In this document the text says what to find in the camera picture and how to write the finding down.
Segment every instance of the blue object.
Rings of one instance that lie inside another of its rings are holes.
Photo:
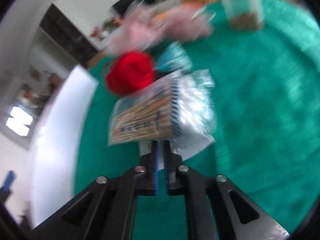
[[[157,145],[157,150],[155,154],[155,183],[154,183],[154,188],[155,188],[155,193],[157,194],[159,191],[159,169],[158,169],[158,159],[159,159],[159,144]]]
[[[172,42],[156,60],[156,71],[172,72],[182,69],[187,72],[192,68],[192,62],[184,48],[177,41]]]
[[[12,182],[14,181],[14,179],[16,178],[16,175],[14,174],[13,171],[9,171],[7,177],[4,180],[3,183],[3,191],[9,191],[9,188],[12,184]]]

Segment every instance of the pink object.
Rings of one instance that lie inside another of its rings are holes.
[[[152,14],[144,6],[138,6],[125,16],[121,32],[111,34],[105,48],[108,54],[122,55],[130,51],[143,51],[163,40],[164,28],[151,23]]]
[[[196,8],[175,8],[168,15],[166,33],[180,42],[195,41],[200,37],[209,37],[212,27],[203,13]]]

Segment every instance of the green carpet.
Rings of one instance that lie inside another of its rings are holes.
[[[193,70],[208,68],[216,144],[186,165],[227,175],[289,233],[320,193],[320,32],[306,12],[281,0],[263,0],[265,28],[235,32],[221,3],[212,4],[215,31],[183,47]],[[91,70],[99,81],[106,58]],[[116,98],[98,86],[84,125],[75,193],[99,175],[115,177],[139,161],[137,143],[108,147]],[[168,197],[159,174],[157,197],[139,197],[133,239],[187,239],[184,200]]]

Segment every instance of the glass jar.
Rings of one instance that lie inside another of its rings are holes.
[[[222,0],[229,25],[237,30],[260,30],[263,27],[261,0]]]

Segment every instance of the red object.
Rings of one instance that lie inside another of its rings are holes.
[[[111,20],[116,27],[120,27],[122,25],[122,18],[119,16],[115,16]]]
[[[105,81],[114,94],[124,97],[150,85],[155,76],[151,56],[129,52],[116,59]]]
[[[98,26],[95,26],[95,27],[93,28],[92,33],[90,34],[90,38],[97,37],[97,36],[98,36],[99,31],[100,31],[99,27],[98,27]]]

